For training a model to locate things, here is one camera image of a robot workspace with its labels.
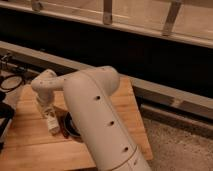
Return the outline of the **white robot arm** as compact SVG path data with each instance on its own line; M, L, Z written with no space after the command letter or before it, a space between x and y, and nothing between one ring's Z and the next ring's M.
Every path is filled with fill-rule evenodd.
M110 96L120 77L111 66L58 76L47 69L32 82L44 115L62 91L72 121L99 171L151 171L139 146L117 114Z

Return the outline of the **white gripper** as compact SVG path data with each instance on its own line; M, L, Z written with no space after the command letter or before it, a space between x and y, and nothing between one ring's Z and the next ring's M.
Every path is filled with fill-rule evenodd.
M42 107L41 114L46 119L48 131L52 135L58 134L60 132L60 126L54 107L52 105Z

